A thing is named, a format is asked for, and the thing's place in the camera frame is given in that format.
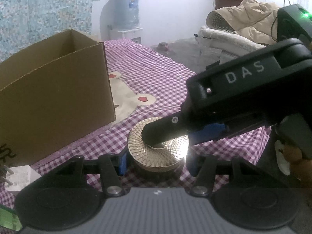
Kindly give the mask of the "person's hand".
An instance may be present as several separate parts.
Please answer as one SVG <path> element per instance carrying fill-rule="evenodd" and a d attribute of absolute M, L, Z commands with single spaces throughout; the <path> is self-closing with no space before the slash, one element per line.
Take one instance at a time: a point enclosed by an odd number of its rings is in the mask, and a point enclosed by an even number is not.
<path fill-rule="evenodd" d="M 311 180 L 311 160 L 304 158 L 302 151 L 296 146 L 274 143 L 279 170 L 285 175 L 295 175 L 297 179 Z"/>

